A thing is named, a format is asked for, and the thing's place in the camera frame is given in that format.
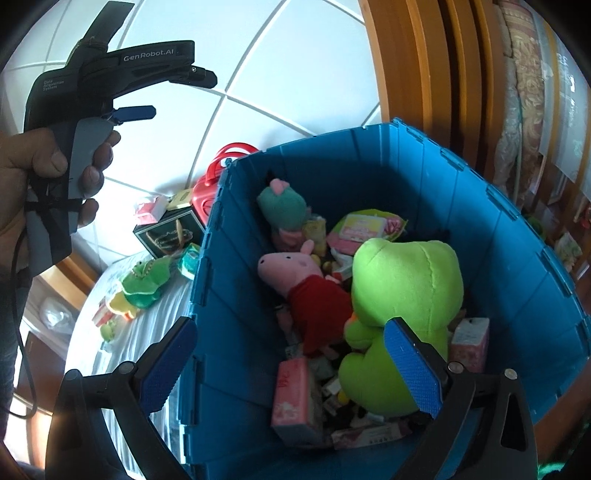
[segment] red dress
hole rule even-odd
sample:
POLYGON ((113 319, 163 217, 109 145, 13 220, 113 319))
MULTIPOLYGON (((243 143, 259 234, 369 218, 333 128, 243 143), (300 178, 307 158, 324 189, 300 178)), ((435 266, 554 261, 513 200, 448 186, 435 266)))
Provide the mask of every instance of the red dress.
POLYGON ((343 327, 353 306, 351 295, 335 282, 312 275, 290 290, 287 301, 304 341, 304 355, 343 339, 343 327))

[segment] black cable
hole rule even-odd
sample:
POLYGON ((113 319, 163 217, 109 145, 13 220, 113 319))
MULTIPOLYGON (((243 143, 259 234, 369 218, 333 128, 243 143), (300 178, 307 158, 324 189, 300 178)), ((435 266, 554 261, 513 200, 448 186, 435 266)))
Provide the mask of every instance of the black cable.
POLYGON ((37 413, 38 405, 37 405, 37 390, 35 389, 35 382, 33 381, 33 374, 31 373, 31 365, 29 364, 29 357, 27 356, 27 352, 25 351, 25 346, 22 343, 21 331, 19 325, 21 323, 21 319, 18 318, 18 309, 17 309, 17 261, 18 261, 18 254, 21 250, 21 245, 23 240, 25 239, 25 234, 27 230, 24 228, 20 236, 18 237, 17 244, 14 246, 14 253, 12 255, 12 265, 10 267, 10 283, 12 287, 12 298, 11 298, 11 307, 12 307, 12 324, 14 325, 14 333, 17 336, 17 343, 18 347, 21 350, 22 355, 22 364, 25 367, 25 372, 27 373, 27 380, 29 382, 29 388, 31 388, 31 399, 33 400, 33 406, 31 410, 24 414, 20 415, 18 413, 14 413, 10 411, 10 409, 5 408, 4 406, 2 409, 8 412, 10 415, 13 415, 22 420, 28 420, 33 418, 35 413, 37 413))

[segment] blue gripper pad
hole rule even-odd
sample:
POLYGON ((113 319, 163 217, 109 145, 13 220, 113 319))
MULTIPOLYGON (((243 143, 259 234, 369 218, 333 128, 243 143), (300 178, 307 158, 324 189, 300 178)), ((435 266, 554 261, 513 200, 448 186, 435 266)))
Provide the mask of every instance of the blue gripper pad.
POLYGON ((189 360, 195 345, 197 345, 197 326, 192 319, 181 317, 177 322, 183 322, 176 333, 172 332, 177 325, 173 325, 169 333, 172 338, 167 338, 168 333, 159 343, 150 345, 138 361, 138 373, 142 369, 142 359, 152 367, 140 378, 139 404, 146 415, 162 410, 166 399, 170 395, 174 384, 177 382, 181 371, 189 360))
POLYGON ((435 418, 443 407, 439 381, 395 320, 384 327, 384 344, 419 410, 435 418))

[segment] peppa pig plush toy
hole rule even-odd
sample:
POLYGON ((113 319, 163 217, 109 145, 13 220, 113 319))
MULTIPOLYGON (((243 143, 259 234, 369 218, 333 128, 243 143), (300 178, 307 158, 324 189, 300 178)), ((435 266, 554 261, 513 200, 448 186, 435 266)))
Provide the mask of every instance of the peppa pig plush toy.
POLYGON ((310 217, 306 201, 284 180, 272 179, 256 198, 271 225, 271 239, 279 252, 299 252, 304 243, 302 227, 310 217))
POLYGON ((322 276, 310 254, 314 242, 306 240, 300 252, 263 255, 258 263, 260 278, 285 298, 291 318, 279 318, 281 328, 293 326, 303 339, 303 353, 317 356, 343 339, 343 327, 351 317, 351 295, 333 277, 322 276))

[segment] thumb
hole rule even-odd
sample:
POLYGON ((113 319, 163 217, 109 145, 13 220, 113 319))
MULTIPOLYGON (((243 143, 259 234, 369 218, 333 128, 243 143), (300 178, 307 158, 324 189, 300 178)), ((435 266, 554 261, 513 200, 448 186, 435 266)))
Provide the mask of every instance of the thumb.
POLYGON ((55 178, 68 167, 53 132, 39 128, 11 137, 0 137, 0 167, 33 170, 40 177, 55 178))

